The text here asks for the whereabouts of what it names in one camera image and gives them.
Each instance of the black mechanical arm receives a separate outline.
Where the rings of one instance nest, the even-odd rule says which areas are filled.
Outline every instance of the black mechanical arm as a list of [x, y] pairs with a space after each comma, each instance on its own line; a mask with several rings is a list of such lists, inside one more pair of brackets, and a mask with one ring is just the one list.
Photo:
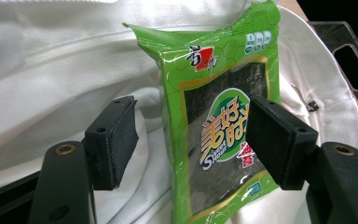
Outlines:
[[[0, 223], [95, 223], [93, 191], [118, 187], [135, 148], [132, 97], [115, 100], [82, 142], [50, 148], [40, 172], [0, 189]], [[310, 185], [313, 224], [358, 223], [358, 149], [316, 146], [318, 133], [269, 100], [251, 100], [246, 140], [284, 190]]]

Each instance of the white fabric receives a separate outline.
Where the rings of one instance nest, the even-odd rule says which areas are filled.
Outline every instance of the white fabric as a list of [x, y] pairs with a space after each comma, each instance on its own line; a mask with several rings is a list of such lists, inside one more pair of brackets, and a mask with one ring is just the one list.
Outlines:
[[[169, 223], [172, 171], [158, 68], [121, 23], [211, 30], [234, 22], [251, 2], [0, 3], [0, 187], [40, 169], [49, 147], [81, 140], [109, 102], [132, 94], [140, 140], [120, 189], [95, 191], [98, 222]], [[320, 132], [319, 144], [358, 148], [357, 105], [331, 54], [305, 22], [280, 11], [282, 105]], [[309, 113], [289, 83], [320, 109]], [[305, 191], [274, 190], [227, 223], [309, 223]]]

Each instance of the green plastic package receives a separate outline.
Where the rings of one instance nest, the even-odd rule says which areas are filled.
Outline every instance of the green plastic package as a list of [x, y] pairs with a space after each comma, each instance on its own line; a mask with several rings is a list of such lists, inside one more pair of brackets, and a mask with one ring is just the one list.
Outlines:
[[245, 134], [251, 96], [280, 102], [279, 20], [267, 1], [212, 32], [124, 24], [160, 69], [173, 223], [224, 223], [277, 188]]

